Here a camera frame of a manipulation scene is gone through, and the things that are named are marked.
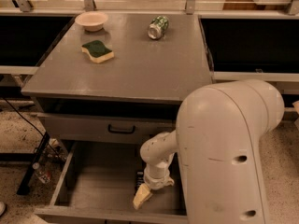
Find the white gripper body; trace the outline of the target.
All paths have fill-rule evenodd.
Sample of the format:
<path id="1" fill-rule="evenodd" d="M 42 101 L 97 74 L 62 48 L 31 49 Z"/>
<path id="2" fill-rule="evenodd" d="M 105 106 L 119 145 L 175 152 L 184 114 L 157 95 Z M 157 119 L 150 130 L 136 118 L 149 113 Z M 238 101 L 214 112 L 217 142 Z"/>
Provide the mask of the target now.
<path id="1" fill-rule="evenodd" d="M 162 177 L 152 177 L 148 169 L 144 170 L 144 183 L 153 190 L 162 189 L 169 185 L 169 172 L 166 172 Z"/>

